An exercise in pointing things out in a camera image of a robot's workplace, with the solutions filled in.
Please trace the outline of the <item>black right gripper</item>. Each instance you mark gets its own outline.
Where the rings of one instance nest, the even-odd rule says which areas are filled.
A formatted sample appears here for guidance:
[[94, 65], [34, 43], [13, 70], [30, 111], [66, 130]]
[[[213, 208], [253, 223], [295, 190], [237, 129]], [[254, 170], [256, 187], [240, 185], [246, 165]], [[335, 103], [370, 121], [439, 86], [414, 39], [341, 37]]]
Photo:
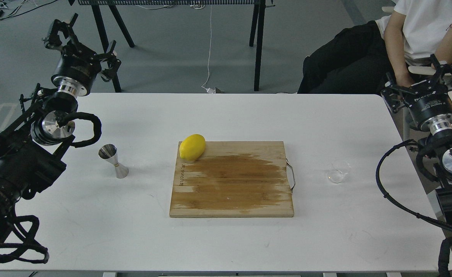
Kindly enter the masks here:
[[388, 72], [380, 94], [389, 112], [397, 113], [404, 107], [408, 108], [406, 123], [409, 128], [438, 133], [452, 128], [452, 100], [447, 93], [452, 91], [452, 64], [438, 61], [435, 54], [430, 55], [430, 60], [435, 73], [429, 78], [429, 89], [435, 91], [423, 93], [418, 83], [410, 87], [400, 86]]

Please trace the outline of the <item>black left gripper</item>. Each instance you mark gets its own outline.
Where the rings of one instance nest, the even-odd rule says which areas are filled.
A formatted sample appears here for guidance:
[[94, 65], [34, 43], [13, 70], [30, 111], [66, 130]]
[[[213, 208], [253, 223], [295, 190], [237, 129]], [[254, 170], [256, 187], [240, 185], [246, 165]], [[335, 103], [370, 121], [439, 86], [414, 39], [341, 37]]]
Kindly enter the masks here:
[[[95, 62], [107, 62], [108, 68], [101, 70], [101, 79], [104, 82], [110, 82], [117, 76], [117, 71], [122, 62], [117, 58], [114, 52], [117, 42], [112, 40], [104, 53], [94, 55], [94, 61], [85, 61], [75, 55], [82, 54], [81, 43], [79, 42], [73, 25], [76, 23], [78, 14], [75, 13], [69, 22], [55, 19], [50, 25], [48, 34], [43, 38], [43, 45], [46, 49], [57, 50], [61, 56], [55, 72], [51, 77], [52, 84], [59, 87], [64, 81], [78, 83], [77, 96], [87, 96], [93, 86], [93, 83], [99, 73], [99, 65]], [[66, 45], [62, 45], [60, 33], [65, 39], [68, 39]]]

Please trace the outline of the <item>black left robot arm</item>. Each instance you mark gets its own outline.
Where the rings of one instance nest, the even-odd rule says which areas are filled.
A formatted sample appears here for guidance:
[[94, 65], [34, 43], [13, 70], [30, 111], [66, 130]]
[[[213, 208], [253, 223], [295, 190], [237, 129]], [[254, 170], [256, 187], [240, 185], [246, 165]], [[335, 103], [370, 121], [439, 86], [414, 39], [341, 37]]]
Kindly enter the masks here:
[[43, 39], [61, 54], [54, 87], [37, 84], [29, 98], [21, 96], [22, 115], [0, 133], [0, 264], [48, 262], [48, 249], [35, 239], [39, 219], [16, 215], [15, 204], [52, 186], [67, 168], [62, 157], [70, 147], [88, 147], [102, 135], [100, 119], [78, 112], [77, 98], [90, 93], [99, 74], [105, 82], [116, 77], [121, 61], [116, 42], [101, 54], [83, 45], [73, 31], [77, 17], [56, 19]]

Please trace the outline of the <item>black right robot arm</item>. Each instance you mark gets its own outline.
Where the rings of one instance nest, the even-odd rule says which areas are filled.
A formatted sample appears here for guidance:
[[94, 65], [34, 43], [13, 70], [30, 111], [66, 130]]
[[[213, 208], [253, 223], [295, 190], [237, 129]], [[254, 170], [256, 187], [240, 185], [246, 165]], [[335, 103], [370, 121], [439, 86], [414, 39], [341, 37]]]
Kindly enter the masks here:
[[[387, 151], [380, 159], [375, 173], [376, 183], [384, 198], [396, 207], [441, 229], [452, 232], [452, 64], [440, 62], [430, 56], [435, 72], [427, 79], [410, 87], [396, 84], [390, 73], [388, 82], [380, 94], [392, 113], [407, 108], [417, 131], [429, 132], [421, 140], [405, 140]], [[414, 212], [396, 201], [384, 188], [380, 180], [380, 167], [385, 158], [402, 147], [416, 152], [415, 164], [419, 172], [431, 182], [438, 182], [435, 190], [437, 202], [444, 217], [443, 221]], [[452, 237], [442, 241], [437, 262], [441, 277], [449, 277]]]

